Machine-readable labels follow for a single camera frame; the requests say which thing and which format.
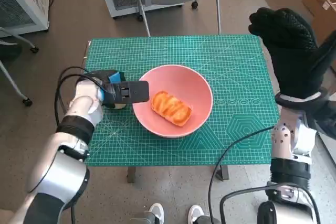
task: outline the black glove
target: black glove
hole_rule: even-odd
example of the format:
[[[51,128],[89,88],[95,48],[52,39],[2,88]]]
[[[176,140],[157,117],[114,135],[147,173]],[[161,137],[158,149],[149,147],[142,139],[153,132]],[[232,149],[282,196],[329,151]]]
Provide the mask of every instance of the black glove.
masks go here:
[[[305,99],[319,91],[336,57],[336,30],[318,47],[309,24],[294,11],[262,7],[250,15],[250,33],[267,47],[280,93]]]

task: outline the table leg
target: table leg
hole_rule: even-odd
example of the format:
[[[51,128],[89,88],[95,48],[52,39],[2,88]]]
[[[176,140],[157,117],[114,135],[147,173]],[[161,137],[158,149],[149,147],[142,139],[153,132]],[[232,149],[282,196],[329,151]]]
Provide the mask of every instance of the table leg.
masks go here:
[[[219,166],[219,170],[216,171],[216,178],[220,181],[229,180],[229,169],[227,165]]]
[[[135,182],[135,172],[137,168],[134,166],[129,166],[127,170],[127,182],[134,183]]]

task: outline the bread roll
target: bread roll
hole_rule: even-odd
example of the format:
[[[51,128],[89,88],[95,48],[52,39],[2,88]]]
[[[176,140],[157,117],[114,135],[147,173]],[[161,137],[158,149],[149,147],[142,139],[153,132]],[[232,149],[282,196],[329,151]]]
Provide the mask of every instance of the bread roll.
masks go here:
[[[192,109],[166,91],[158,92],[152,99],[152,110],[167,121],[182,127],[190,118]]]

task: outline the table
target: table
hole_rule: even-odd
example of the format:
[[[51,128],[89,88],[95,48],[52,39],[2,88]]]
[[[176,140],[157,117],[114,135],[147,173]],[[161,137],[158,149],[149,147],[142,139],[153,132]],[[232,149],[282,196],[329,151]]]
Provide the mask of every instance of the table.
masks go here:
[[[231,142],[277,123],[272,85],[253,35],[93,39],[87,50],[89,70],[117,69],[127,80],[164,64],[188,66],[208,81],[214,106],[207,122],[189,136],[161,138],[140,125],[132,106],[104,108],[89,166],[214,165]],[[270,133],[260,133],[233,147],[223,165],[268,164],[270,147]]]

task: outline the person's foot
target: person's foot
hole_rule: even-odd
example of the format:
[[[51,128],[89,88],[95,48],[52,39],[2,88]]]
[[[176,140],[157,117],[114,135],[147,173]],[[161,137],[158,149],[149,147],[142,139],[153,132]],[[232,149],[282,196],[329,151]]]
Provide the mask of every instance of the person's foot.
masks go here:
[[[193,205],[189,210],[188,224],[193,224],[193,222],[202,215],[204,215],[202,208],[198,205]]]
[[[154,203],[151,208],[149,209],[149,212],[152,212],[155,214],[155,216],[159,219],[160,224],[163,224],[164,222],[164,211],[163,207],[160,203]]]

